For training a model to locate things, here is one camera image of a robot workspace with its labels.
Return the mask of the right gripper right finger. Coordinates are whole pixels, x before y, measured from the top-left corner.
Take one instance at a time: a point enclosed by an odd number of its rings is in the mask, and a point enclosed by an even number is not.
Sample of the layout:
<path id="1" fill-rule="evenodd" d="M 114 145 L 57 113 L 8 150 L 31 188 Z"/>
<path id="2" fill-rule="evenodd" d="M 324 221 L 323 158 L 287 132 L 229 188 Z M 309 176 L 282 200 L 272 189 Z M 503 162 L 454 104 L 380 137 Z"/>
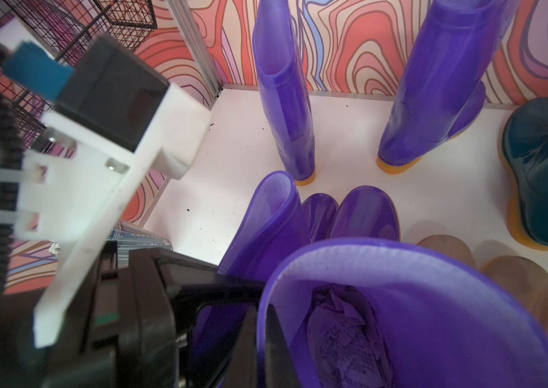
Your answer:
<path id="1" fill-rule="evenodd" d="M 301 387 L 275 307 L 267 308 L 264 382 L 269 388 Z"/>

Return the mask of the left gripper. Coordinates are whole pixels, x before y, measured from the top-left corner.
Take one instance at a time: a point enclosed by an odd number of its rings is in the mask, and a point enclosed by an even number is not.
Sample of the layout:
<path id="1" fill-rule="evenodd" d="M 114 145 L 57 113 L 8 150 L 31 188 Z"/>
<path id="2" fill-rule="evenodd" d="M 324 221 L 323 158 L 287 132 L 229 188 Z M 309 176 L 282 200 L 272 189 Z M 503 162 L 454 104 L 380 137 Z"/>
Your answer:
<path id="1" fill-rule="evenodd" d="M 264 285 L 155 247 L 105 247 L 50 347 L 44 387 L 219 387 Z"/>

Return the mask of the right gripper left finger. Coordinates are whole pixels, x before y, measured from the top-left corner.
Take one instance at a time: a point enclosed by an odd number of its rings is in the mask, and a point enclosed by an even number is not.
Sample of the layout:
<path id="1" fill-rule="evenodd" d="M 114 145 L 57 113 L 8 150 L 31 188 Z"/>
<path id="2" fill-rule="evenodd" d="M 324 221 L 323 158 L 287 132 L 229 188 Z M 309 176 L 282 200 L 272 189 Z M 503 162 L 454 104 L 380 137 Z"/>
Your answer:
<path id="1" fill-rule="evenodd" d="M 224 388 L 256 388 L 258 386 L 256 323 L 258 312 L 246 312 L 222 386 Z"/>

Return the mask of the purple boot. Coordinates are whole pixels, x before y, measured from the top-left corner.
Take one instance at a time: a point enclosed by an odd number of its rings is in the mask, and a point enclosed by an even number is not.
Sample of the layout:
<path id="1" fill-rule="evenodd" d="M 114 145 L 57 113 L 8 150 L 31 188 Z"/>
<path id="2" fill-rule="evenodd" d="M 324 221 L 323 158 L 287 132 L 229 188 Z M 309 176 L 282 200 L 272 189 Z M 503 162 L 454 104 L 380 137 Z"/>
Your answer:
<path id="1" fill-rule="evenodd" d="M 265 282 L 296 250 L 330 237 L 337 201 L 316 193 L 300 200 L 291 176 L 276 171 L 265 177 L 246 210 L 242 224 L 220 262 L 218 273 Z M 192 360 L 211 361 L 215 348 L 231 351 L 249 303 L 212 305 L 199 312 L 193 331 Z"/>
<path id="2" fill-rule="evenodd" d="M 414 43 L 377 165 L 400 174 L 466 130 L 486 98 L 482 76 L 518 1 L 435 1 Z"/>
<path id="3" fill-rule="evenodd" d="M 287 1 L 259 3 L 254 61 L 264 114 L 285 167 L 300 184 L 316 172 L 313 117 Z"/>
<path id="4" fill-rule="evenodd" d="M 548 336 L 514 297 L 445 255 L 390 239 L 326 239 L 267 281 L 302 387 L 548 387 Z"/>

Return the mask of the purple boot front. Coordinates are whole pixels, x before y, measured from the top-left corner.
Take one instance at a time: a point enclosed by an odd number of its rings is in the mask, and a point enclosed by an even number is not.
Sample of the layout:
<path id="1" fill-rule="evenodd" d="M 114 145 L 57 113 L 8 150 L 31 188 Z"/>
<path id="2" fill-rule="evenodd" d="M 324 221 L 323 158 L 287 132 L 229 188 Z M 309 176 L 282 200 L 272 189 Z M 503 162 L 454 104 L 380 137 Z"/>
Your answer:
<path id="1" fill-rule="evenodd" d="M 265 177 L 246 210 L 242 224 L 220 262 L 218 273 L 265 282 L 296 250 L 330 237 L 337 201 L 316 193 L 300 200 L 291 176 L 276 171 Z M 231 351 L 249 303 L 212 305 L 199 312 L 193 331 L 192 360 L 211 361 L 215 348 Z"/>

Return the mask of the teal boot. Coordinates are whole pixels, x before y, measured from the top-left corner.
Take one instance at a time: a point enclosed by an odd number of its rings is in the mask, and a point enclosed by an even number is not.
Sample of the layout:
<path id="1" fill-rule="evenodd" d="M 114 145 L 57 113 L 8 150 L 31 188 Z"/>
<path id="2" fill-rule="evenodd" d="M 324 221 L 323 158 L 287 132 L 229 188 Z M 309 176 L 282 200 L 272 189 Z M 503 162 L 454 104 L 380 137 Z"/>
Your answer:
<path id="1" fill-rule="evenodd" d="M 530 100 L 503 127 L 498 154 L 511 181 L 507 227 L 516 242 L 548 251 L 548 97 Z"/>

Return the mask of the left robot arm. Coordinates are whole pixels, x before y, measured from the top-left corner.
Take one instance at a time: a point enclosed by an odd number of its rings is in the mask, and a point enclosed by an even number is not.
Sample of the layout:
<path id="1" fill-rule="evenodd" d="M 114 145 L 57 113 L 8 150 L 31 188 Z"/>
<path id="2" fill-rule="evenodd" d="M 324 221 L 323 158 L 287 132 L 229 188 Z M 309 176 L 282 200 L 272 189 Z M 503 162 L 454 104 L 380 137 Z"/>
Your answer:
<path id="1" fill-rule="evenodd" d="M 242 319 L 195 354 L 205 307 L 257 281 L 110 235 L 145 173 L 183 177 L 212 113 L 111 37 L 70 68 L 0 44 L 0 387 L 256 386 Z"/>

